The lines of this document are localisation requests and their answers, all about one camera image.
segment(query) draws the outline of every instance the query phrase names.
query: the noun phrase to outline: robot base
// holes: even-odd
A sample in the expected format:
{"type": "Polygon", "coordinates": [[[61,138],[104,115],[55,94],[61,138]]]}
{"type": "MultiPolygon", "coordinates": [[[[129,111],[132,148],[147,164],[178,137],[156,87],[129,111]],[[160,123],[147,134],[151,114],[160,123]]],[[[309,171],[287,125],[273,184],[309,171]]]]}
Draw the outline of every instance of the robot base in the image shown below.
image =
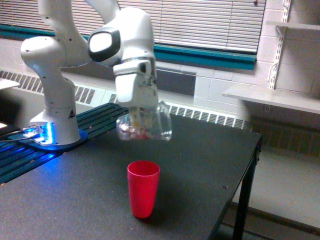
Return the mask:
{"type": "MultiPolygon", "coordinates": [[[[23,145],[26,145],[28,147],[31,147],[31,148],[34,148],[37,150],[42,150],[42,151],[68,152],[68,151],[75,149],[76,147],[78,147],[88,141],[88,134],[85,131],[79,129],[79,134],[80,134],[80,140],[78,140],[74,143],[71,143],[71,144],[66,144],[66,145],[43,146],[43,145],[36,143],[35,141],[32,141],[31,139],[18,140],[17,142],[21,143],[23,145]]],[[[24,138],[23,134],[16,134],[16,135],[12,135],[9,137],[9,139],[11,139],[11,140],[21,139],[21,138],[24,138]]]]}

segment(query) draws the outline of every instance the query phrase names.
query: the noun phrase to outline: radiator vent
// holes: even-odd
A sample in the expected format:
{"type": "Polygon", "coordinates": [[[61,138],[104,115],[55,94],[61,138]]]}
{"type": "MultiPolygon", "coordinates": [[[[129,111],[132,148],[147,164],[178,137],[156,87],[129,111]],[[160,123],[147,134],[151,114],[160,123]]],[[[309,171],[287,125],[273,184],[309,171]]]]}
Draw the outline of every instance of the radiator vent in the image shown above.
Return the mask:
{"type": "Polygon", "coordinates": [[[255,120],[252,130],[261,133],[263,145],[320,157],[320,132],[255,120]]]}
{"type": "MultiPolygon", "coordinates": [[[[109,103],[117,104],[117,95],[110,94],[109,103]]],[[[166,106],[170,114],[178,115],[190,119],[198,119],[209,123],[220,124],[237,129],[250,130],[251,125],[248,121],[238,119],[236,116],[228,115],[220,112],[203,110],[197,107],[188,107],[185,105],[166,101],[166,106]]]]}
{"type": "Polygon", "coordinates": [[[116,95],[116,94],[111,94],[109,103],[115,104],[115,103],[116,103],[116,98],[117,98],[117,95],[116,95]]]}
{"type": "MultiPolygon", "coordinates": [[[[34,92],[38,94],[44,93],[44,87],[40,78],[33,76],[22,75],[14,72],[0,71],[0,78],[15,81],[20,85],[17,87],[20,90],[34,92]]],[[[96,90],[82,86],[75,86],[75,101],[90,105],[95,96],[96,90]]]]}

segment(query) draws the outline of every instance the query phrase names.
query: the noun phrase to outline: table leg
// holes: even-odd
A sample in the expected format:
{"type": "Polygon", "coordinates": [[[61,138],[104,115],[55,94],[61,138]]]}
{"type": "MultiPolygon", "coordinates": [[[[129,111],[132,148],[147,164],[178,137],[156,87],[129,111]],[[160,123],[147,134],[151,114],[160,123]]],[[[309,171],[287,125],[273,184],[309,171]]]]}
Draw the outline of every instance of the table leg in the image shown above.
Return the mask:
{"type": "Polygon", "coordinates": [[[233,240],[241,240],[244,233],[246,215],[248,211],[252,183],[254,181],[256,164],[257,154],[255,154],[255,156],[253,157],[249,169],[247,170],[242,180],[238,209],[236,212],[235,224],[233,229],[233,240]]]}

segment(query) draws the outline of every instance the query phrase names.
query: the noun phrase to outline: cable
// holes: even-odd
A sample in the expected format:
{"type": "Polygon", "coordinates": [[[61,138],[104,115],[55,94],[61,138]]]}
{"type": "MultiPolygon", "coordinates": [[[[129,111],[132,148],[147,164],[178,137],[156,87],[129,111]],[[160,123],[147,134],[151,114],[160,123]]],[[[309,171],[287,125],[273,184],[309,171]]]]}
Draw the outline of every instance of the cable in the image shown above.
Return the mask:
{"type": "Polygon", "coordinates": [[[9,136],[11,136],[13,134],[20,134],[20,133],[23,133],[23,131],[22,130],[17,130],[17,131],[9,132],[9,133],[0,135],[0,139],[2,139],[3,137],[9,137],[9,136]]]}
{"type": "Polygon", "coordinates": [[[38,124],[34,124],[31,126],[22,128],[21,130],[17,130],[17,131],[13,131],[13,132],[9,132],[4,135],[1,135],[0,139],[2,139],[4,137],[10,137],[11,135],[15,135],[15,134],[21,134],[21,133],[25,133],[25,134],[34,133],[33,135],[28,136],[28,137],[23,137],[23,138],[17,138],[17,139],[0,140],[0,143],[11,143],[11,142],[16,142],[16,141],[21,141],[21,140],[38,138],[40,136],[40,133],[42,133],[42,132],[43,132],[43,130],[42,130],[41,126],[38,124]]]}
{"type": "Polygon", "coordinates": [[[38,135],[29,136],[29,137],[23,137],[23,138],[17,138],[17,139],[0,140],[0,143],[11,143],[11,142],[16,142],[16,141],[21,141],[21,140],[33,139],[33,138],[36,138],[36,137],[38,137],[38,135]]]}

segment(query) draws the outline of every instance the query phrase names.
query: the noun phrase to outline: window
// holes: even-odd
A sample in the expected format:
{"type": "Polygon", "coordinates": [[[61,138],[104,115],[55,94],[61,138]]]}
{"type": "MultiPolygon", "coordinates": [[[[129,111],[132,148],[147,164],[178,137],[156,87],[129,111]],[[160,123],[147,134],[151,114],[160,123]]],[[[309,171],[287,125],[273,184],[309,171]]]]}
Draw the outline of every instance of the window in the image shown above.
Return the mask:
{"type": "MultiPolygon", "coordinates": [[[[254,69],[266,0],[117,2],[121,8],[138,7],[151,16],[158,60],[254,69]]],[[[85,0],[72,0],[72,9],[83,35],[104,24],[85,0]]],[[[39,17],[38,0],[0,0],[0,30],[0,36],[17,38],[52,34],[39,17]]]]}
{"type": "MultiPolygon", "coordinates": [[[[159,44],[256,53],[266,0],[118,0],[121,8],[150,14],[159,44]]],[[[37,0],[0,0],[0,24],[50,30],[37,0]]],[[[73,0],[78,30],[89,35],[103,25],[84,0],[73,0]]]]}

